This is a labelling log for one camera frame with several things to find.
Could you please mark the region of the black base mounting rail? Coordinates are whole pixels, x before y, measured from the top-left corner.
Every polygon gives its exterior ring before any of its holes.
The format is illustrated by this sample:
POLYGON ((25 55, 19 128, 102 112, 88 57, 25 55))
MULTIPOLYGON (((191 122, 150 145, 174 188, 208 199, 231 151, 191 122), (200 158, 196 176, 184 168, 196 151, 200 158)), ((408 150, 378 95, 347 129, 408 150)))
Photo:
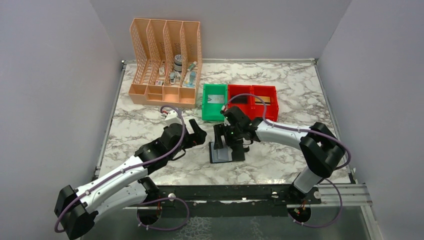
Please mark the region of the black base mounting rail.
POLYGON ((321 204, 319 190, 294 193, 290 184, 160 185, 159 203, 133 205, 142 218, 286 217, 289 209, 321 204))

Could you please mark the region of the peach plastic file organizer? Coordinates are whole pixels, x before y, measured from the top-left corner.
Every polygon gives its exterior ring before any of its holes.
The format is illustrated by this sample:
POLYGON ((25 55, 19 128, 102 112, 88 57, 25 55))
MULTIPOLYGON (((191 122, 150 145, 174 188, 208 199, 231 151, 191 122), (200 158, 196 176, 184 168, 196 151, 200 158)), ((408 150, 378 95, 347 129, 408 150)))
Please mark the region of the peach plastic file organizer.
POLYGON ((134 104, 195 108, 203 66, 201 23, 134 18, 130 35, 136 72, 129 88, 134 104), (182 55, 182 72, 174 71, 174 56, 182 55), (194 87, 183 87, 187 69, 197 62, 194 87))

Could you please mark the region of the green plastic bin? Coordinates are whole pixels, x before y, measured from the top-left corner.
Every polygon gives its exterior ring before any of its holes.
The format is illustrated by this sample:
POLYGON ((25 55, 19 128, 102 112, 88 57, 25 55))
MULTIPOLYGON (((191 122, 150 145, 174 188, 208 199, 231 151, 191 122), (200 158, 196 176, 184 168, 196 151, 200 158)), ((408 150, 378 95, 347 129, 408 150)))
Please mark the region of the green plastic bin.
POLYGON ((208 95, 224 95, 228 101, 228 85, 227 84, 208 84, 203 85, 201 118, 209 122, 223 122, 224 116, 221 114, 221 109, 224 104, 207 103, 208 95))

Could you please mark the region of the gold card in red bin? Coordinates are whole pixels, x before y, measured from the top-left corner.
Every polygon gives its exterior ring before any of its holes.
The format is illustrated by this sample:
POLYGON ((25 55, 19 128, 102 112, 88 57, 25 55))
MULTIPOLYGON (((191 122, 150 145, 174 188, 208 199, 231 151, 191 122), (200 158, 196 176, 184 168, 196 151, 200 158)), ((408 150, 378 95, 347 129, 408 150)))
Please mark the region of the gold card in red bin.
POLYGON ((259 98, 255 99, 255 104, 256 105, 263 105, 262 102, 264 102, 266 105, 270 106, 271 105, 271 98, 268 96, 258 96, 259 98))

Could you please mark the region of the black card in red bin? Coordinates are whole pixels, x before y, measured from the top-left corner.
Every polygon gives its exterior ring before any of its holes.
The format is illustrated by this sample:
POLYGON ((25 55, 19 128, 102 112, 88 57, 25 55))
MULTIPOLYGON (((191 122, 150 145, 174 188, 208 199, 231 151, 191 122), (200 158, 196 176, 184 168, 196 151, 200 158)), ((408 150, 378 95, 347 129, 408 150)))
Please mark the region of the black card in red bin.
POLYGON ((247 105, 249 103, 249 97, 246 95, 237 96, 230 103, 235 105, 247 105))

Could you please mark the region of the black leather card holder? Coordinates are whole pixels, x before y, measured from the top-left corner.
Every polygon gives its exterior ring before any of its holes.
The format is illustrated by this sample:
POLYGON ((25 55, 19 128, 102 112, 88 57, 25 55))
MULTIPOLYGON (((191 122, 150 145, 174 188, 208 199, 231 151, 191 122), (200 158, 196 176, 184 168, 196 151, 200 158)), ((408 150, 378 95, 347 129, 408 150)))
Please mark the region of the black leather card holder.
MULTIPOLYGON (((214 145, 214 141, 211 141, 211 142, 208 143, 208 147, 209 147, 209 162, 210 163, 211 163, 211 159, 212 159, 211 158, 212 149, 214 148, 213 145, 214 145)), ((246 152, 244 153, 244 156, 242 156, 242 155, 240 155, 240 156, 232 156, 232 149, 229 146, 227 146, 225 143, 223 143, 223 148, 228 148, 229 149, 229 152, 230 152, 230 155, 231 155, 231 159, 232 159, 232 161, 230 161, 230 162, 241 162, 241 161, 244 161, 246 159, 245 158, 245 153, 246 152)))

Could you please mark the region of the round grey tin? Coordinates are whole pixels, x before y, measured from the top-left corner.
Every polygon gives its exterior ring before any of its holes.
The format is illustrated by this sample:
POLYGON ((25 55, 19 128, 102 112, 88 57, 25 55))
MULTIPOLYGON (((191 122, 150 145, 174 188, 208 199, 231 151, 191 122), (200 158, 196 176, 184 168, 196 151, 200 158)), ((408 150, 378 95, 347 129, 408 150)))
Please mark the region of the round grey tin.
POLYGON ((183 56, 176 54, 173 58, 173 70, 176 72, 182 72, 183 70, 183 56))

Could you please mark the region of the light blue card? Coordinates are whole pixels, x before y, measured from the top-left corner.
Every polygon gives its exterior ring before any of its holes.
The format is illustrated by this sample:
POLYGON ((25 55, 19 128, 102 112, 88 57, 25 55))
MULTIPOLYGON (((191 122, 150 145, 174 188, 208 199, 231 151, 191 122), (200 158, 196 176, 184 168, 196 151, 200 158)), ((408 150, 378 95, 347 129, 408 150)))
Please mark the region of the light blue card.
POLYGON ((212 149, 210 160, 211 163, 228 163, 231 161, 231 153, 228 148, 212 149))

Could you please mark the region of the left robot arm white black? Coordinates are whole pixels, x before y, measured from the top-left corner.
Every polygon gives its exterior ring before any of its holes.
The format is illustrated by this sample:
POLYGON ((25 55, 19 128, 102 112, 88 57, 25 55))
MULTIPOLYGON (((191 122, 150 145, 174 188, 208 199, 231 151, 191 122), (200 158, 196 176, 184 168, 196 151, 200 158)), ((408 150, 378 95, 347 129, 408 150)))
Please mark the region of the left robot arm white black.
POLYGON ((169 196, 160 193, 149 175, 178 159, 179 152, 205 143, 207 132, 194 119, 188 122, 192 133, 182 120, 168 123, 159 138, 143 144, 106 175, 77 188, 63 187, 54 208, 54 231, 75 240, 107 214, 136 204, 149 206, 168 200, 169 196))

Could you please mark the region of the silver card in green bin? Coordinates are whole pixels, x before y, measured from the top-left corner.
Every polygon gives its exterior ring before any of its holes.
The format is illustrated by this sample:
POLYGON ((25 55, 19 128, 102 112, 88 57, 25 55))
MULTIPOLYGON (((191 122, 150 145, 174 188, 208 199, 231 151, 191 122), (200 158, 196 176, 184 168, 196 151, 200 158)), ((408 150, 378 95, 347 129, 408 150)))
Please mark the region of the silver card in green bin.
POLYGON ((224 104, 226 97, 223 94, 208 94, 207 103, 208 104, 224 104))

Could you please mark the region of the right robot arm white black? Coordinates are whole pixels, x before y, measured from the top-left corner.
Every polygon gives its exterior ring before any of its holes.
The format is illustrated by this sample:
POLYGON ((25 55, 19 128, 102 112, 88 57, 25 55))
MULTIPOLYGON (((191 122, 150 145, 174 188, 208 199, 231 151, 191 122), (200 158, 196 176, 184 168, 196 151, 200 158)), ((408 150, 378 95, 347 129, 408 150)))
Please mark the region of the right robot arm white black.
POLYGON ((327 126, 316 122, 302 128, 277 124, 263 117, 250 119, 239 107, 222 111, 224 123, 213 127, 214 141, 209 145, 210 162, 230 163, 245 160, 254 142, 276 143, 302 152, 306 167, 289 186, 289 199, 300 204, 312 188, 336 170, 346 150, 327 126))

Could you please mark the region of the red plastic bin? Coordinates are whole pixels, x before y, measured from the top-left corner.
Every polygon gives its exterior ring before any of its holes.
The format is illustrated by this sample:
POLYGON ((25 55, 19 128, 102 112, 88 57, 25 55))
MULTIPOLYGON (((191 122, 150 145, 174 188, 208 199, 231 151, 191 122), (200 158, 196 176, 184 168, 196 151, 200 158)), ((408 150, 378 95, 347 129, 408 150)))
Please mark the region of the red plastic bin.
MULTIPOLYGON (((277 99, 277 90, 275 86, 271 85, 252 85, 251 93, 257 97, 266 96, 270 97, 271 105, 266 105, 265 118, 276 122, 279 115, 279 104, 277 99)), ((264 112, 264 105, 259 105, 255 103, 256 98, 253 97, 252 104, 252 116, 253 119, 256 117, 262 117, 264 112)))
MULTIPOLYGON (((227 86, 228 100, 240 94, 251 94, 251 85, 229 84, 227 86)), ((252 97, 250 95, 236 97, 227 105, 227 108, 229 109, 233 106, 239 107, 244 114, 246 114, 251 120, 253 119, 252 97)))

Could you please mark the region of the blue packaged item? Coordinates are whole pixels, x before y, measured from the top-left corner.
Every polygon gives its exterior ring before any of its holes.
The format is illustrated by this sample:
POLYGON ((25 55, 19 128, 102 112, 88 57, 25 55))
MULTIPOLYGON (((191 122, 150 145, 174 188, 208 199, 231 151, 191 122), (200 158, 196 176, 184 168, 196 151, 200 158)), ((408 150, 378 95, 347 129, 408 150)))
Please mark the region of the blue packaged item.
POLYGON ((182 86, 186 88, 194 88, 195 87, 195 80, 197 77, 197 73, 195 72, 195 67, 197 66, 197 62, 194 61, 191 63, 188 68, 185 75, 185 78, 182 82, 182 86))

